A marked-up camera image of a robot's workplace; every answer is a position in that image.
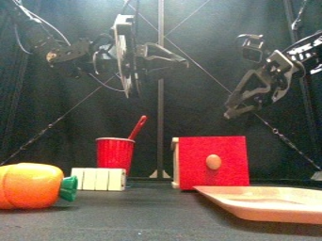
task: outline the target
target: red plastic cup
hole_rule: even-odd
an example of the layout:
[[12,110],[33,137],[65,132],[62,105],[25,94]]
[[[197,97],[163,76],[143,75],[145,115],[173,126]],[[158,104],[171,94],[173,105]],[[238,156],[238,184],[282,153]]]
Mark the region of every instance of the red plastic cup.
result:
[[97,139],[97,166],[106,169],[126,169],[130,173],[135,140],[102,137]]

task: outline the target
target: white tray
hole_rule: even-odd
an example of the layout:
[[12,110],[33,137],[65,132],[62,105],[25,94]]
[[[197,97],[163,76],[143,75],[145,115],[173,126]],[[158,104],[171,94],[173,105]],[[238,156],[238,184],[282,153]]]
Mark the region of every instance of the white tray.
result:
[[322,224],[322,191],[273,186],[196,186],[237,217]]

